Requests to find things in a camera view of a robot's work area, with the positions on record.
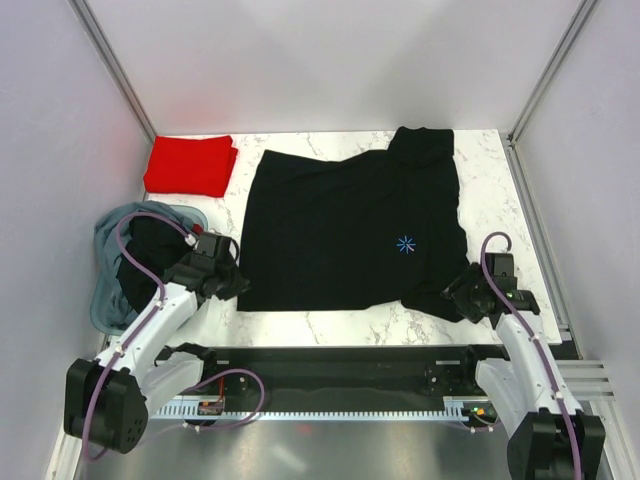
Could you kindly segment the black t shirt with logo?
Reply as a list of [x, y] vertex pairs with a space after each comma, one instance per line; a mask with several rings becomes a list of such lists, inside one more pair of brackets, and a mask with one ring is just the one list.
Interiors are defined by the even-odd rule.
[[341, 161], [266, 151], [252, 182], [242, 312], [364, 310], [389, 302], [447, 321], [468, 267], [450, 130], [398, 129]]

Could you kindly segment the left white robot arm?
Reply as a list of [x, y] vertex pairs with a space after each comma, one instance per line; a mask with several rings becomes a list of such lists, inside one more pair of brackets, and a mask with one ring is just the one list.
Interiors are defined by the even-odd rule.
[[231, 253], [187, 254], [113, 345], [68, 368], [64, 432], [125, 454], [141, 440], [150, 416], [176, 395], [190, 387], [198, 393], [215, 389], [220, 371], [195, 347], [179, 348], [165, 360], [159, 356], [207, 300], [234, 298], [247, 288]]

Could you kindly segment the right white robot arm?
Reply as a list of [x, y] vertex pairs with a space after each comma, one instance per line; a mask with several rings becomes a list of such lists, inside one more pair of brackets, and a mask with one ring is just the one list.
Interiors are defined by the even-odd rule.
[[508, 435], [514, 479], [594, 479], [606, 438], [584, 412], [546, 342], [532, 292], [520, 290], [509, 254], [472, 263], [443, 292], [464, 319], [489, 319], [506, 358], [472, 359], [458, 368], [467, 392], [484, 391]]

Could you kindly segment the black t shirt in basket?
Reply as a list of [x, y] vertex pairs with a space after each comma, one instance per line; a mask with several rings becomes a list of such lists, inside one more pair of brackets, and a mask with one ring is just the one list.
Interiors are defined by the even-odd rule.
[[[126, 251], [158, 278], [191, 251], [185, 235], [158, 218], [137, 216], [127, 227]], [[157, 289], [156, 282], [126, 257], [121, 260], [116, 279], [124, 299], [136, 314], [146, 307]]]

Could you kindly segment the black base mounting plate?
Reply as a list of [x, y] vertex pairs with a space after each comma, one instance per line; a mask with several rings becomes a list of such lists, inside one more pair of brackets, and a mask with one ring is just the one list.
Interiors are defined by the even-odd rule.
[[252, 410], [431, 410], [477, 397], [476, 363], [506, 358], [495, 345], [210, 348], [197, 394]]

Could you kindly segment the folded red t shirt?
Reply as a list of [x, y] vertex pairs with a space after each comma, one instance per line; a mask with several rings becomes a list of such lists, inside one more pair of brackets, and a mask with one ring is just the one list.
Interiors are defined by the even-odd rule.
[[143, 176], [147, 192], [221, 198], [237, 159], [232, 137], [187, 139], [158, 136]]

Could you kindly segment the right aluminium frame post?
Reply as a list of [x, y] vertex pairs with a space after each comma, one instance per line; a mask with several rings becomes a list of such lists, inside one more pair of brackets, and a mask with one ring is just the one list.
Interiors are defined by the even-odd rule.
[[599, 4], [599, 0], [581, 0], [578, 3], [574, 14], [565, 28], [551, 57], [546, 63], [523, 109], [518, 115], [514, 126], [506, 135], [507, 143], [511, 149], [516, 147], [517, 143], [524, 135], [534, 114], [541, 105], [555, 78], [560, 73], [567, 58], [578, 42], [579, 37]]

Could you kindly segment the aluminium frame post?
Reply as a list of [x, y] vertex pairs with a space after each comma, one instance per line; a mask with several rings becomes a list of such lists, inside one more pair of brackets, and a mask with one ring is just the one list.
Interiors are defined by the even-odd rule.
[[581, 0], [578, 3], [574, 14], [565, 28], [551, 57], [546, 63], [523, 109], [518, 115], [514, 126], [506, 135], [507, 143], [511, 149], [516, 147], [517, 143], [524, 135], [534, 114], [541, 105], [555, 78], [560, 73], [567, 58], [578, 42], [579, 37], [599, 4], [599, 0]]
[[138, 125], [145, 137], [153, 142], [156, 137], [156, 129], [146, 113], [139, 96], [128, 78], [115, 50], [107, 38], [104, 29], [100, 25], [96, 14], [86, 0], [69, 0], [69, 5], [76, 14], [84, 31], [89, 36], [95, 50], [100, 56], [103, 65], [110, 74], [116, 87], [123, 96], [129, 109], [133, 113]]

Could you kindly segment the left aluminium frame post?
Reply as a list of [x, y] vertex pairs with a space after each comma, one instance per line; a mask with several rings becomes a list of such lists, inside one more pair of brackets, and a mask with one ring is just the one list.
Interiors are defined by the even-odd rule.
[[129, 109], [133, 113], [138, 125], [145, 137], [153, 142], [156, 137], [156, 129], [146, 113], [139, 96], [128, 78], [115, 50], [107, 38], [104, 29], [100, 25], [96, 14], [86, 0], [69, 0], [69, 5], [76, 14], [84, 31], [89, 36], [95, 50], [100, 56], [103, 65], [110, 74], [116, 87], [123, 96]]

